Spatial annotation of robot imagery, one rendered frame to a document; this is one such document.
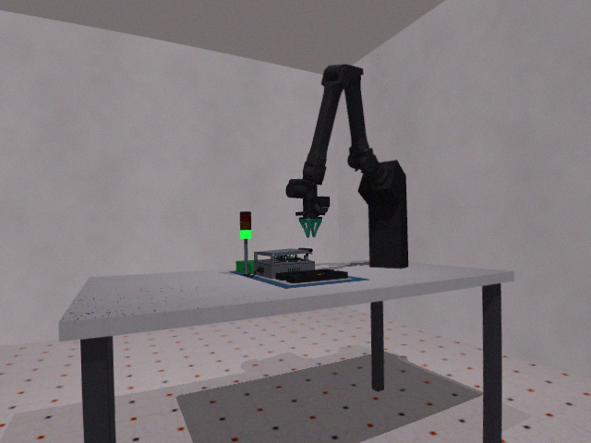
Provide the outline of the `green bin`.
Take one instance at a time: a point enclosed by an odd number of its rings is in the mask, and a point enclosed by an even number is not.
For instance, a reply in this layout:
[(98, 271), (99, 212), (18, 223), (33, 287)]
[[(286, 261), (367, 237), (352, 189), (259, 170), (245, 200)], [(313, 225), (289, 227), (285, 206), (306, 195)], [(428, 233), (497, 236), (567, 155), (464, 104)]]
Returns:
[[(268, 259), (259, 259), (259, 260), (268, 260)], [(248, 265), (248, 273), (254, 274), (253, 260), (248, 260), (247, 265)], [(241, 260), (241, 261), (236, 262), (236, 271), (245, 273), (245, 260)]]

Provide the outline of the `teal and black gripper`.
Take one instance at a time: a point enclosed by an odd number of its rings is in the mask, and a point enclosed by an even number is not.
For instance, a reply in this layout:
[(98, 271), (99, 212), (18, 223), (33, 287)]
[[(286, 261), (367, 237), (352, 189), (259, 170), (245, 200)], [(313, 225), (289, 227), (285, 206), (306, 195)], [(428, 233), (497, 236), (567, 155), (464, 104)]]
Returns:
[[(301, 223), (306, 236), (309, 237), (310, 228), (311, 228), (312, 237), (315, 237), (317, 230), (319, 229), (320, 224), (322, 222), (322, 217), (318, 217), (318, 216), (325, 215), (325, 213), (320, 213), (318, 211), (300, 211), (300, 212), (296, 212), (295, 215), (296, 216), (303, 216), (302, 218), (299, 218), (299, 222)], [(306, 227), (305, 222), (307, 223), (307, 227)], [(316, 222), (316, 227), (315, 227), (315, 231), (314, 231), (315, 222)], [(307, 228), (308, 228), (308, 230), (307, 230)]]

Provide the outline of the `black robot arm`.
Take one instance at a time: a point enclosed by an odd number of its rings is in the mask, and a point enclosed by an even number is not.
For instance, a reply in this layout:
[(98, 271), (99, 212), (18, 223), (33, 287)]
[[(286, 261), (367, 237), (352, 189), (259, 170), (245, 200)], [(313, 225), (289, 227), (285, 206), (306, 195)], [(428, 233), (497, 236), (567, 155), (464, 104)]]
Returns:
[(364, 182), (379, 185), (384, 185), (392, 172), (390, 167), (381, 165), (368, 144), (361, 96), (361, 75), (364, 75), (363, 68), (350, 65), (327, 66), (324, 70), (321, 81), (324, 92), (320, 113), (304, 164), (303, 179), (290, 179), (285, 189), (289, 198), (304, 198), (303, 211), (326, 213), (330, 206), (330, 197), (318, 197), (317, 185), (322, 185), (324, 179), (327, 150), (343, 90), (351, 133), (348, 165), (355, 171), (361, 170)]

